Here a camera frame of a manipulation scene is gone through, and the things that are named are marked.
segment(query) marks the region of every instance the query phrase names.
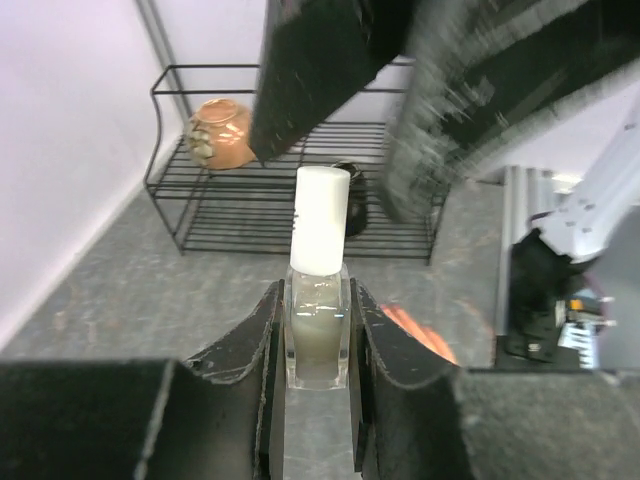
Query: rack shelf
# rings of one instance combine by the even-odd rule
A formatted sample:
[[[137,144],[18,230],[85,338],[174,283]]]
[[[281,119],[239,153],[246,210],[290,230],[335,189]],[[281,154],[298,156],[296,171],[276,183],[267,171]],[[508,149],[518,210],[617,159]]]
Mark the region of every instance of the rack shelf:
[[[243,168],[212,171],[195,164],[184,137],[180,137],[166,164],[156,171],[162,142],[162,116],[157,96],[209,95],[211,97],[250,94],[250,89],[160,90],[163,78],[172,70],[219,71],[221,68],[257,66],[172,66],[152,88],[158,119],[158,139],[145,175],[145,187],[167,230],[181,253],[210,251],[254,254],[288,254],[293,222],[296,170],[302,165],[330,165],[337,159],[357,163],[370,187],[367,191],[368,226],[349,238],[345,257],[407,258],[428,262],[435,242],[445,196],[435,196],[433,211],[422,221],[397,225],[384,215],[371,192],[382,167],[385,124],[381,122],[336,121],[319,125],[287,155],[266,168],[254,161]],[[390,89],[371,89],[376,94]]]

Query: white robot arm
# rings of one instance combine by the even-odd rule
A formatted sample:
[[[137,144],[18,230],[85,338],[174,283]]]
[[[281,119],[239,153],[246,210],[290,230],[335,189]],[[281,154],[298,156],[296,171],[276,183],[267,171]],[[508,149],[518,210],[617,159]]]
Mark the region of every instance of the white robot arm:
[[[574,264],[592,262],[639,198],[640,97],[573,193],[533,226],[558,255],[567,255]]]

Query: small glass bottle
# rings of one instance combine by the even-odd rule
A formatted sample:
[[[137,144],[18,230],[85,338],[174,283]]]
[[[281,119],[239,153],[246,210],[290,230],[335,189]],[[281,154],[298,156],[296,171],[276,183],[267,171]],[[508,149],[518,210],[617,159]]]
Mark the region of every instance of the small glass bottle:
[[[297,172],[284,320],[289,388],[345,388],[351,333],[351,289],[344,266],[349,172]]]

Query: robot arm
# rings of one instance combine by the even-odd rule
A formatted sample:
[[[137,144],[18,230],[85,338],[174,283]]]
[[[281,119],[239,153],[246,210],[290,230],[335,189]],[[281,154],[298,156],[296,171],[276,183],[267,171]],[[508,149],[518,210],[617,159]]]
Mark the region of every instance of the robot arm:
[[[585,286],[584,273],[640,197],[639,122],[640,98],[583,181],[513,246],[508,355],[556,363],[565,311],[559,305]]]

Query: white cap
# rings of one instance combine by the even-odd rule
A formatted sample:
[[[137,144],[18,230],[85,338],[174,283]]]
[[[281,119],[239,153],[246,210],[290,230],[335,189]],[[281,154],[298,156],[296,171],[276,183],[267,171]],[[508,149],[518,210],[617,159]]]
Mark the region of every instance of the white cap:
[[[289,260],[294,270],[324,277],[342,269],[350,180],[340,168],[298,169]]]

